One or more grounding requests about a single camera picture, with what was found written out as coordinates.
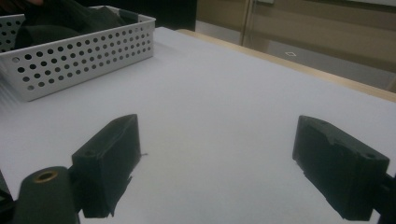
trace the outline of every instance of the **black cloth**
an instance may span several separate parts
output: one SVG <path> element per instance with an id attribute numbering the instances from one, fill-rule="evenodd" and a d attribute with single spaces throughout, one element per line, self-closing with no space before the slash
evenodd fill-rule
<path id="1" fill-rule="evenodd" d="M 45 0 L 25 11 L 26 20 L 17 33 L 15 49 L 49 43 L 120 27 L 124 21 L 107 7 L 88 8 L 74 0 Z"/>
<path id="2" fill-rule="evenodd" d="M 76 0 L 86 7 L 113 6 L 150 16 L 156 27 L 195 30 L 197 0 Z"/>

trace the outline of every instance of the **white tabletop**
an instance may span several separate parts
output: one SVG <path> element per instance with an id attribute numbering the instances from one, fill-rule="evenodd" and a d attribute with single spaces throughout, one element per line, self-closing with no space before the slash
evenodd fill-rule
<path id="1" fill-rule="evenodd" d="M 126 114 L 148 156 L 116 215 L 81 223 L 347 223 L 291 158 L 300 115 L 387 155 L 396 173 L 395 103 L 164 28 L 154 38 L 154 57 L 30 103 L 0 85 L 0 168 L 14 197 Z"/>

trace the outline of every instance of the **black object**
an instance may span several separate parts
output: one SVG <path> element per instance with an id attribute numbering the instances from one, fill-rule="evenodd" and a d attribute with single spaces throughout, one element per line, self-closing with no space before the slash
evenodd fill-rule
<path id="1" fill-rule="evenodd" d="M 330 123 L 300 116 L 293 159 L 342 218 L 395 223 L 396 180 L 389 159 Z"/>
<path id="2" fill-rule="evenodd" d="M 114 119 L 72 157 L 73 166 L 50 167 L 21 184 L 14 224 L 76 224 L 114 215 L 141 158 L 137 115 Z"/>
<path id="3" fill-rule="evenodd" d="M 0 223 L 8 223 L 15 212 L 15 203 L 9 193 L 0 189 Z"/>
<path id="4" fill-rule="evenodd" d="M 156 19 L 156 27 L 195 31 L 197 0 L 77 0 L 83 6 L 113 6 Z"/>
<path id="5" fill-rule="evenodd" d="M 70 170 L 85 217 L 114 216 L 140 158 L 136 115 L 111 121 L 73 154 Z"/>
<path id="6" fill-rule="evenodd" d="M 23 180 L 13 223 L 79 223 L 65 167 L 50 167 Z"/>
<path id="7" fill-rule="evenodd" d="M 127 24 L 107 7 L 88 8 L 74 0 L 45 0 L 40 7 L 31 5 L 24 14 L 26 19 L 17 33 L 15 49 Z"/>

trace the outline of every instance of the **wall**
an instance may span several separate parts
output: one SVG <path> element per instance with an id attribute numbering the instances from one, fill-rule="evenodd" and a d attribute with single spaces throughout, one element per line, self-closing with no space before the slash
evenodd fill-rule
<path id="1" fill-rule="evenodd" d="M 198 0 L 197 20 L 241 32 L 248 0 Z"/>
<path id="2" fill-rule="evenodd" d="M 268 40 L 396 73 L 396 8 L 326 1 L 253 4 L 244 45 Z"/>

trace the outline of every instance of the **perforated basket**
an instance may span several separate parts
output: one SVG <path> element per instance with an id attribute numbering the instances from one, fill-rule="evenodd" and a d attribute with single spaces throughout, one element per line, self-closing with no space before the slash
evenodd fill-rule
<path id="1" fill-rule="evenodd" d="M 0 17 L 1 75 L 31 101 L 151 57 L 155 19 L 108 8 L 139 23 L 13 50 L 24 16 Z"/>

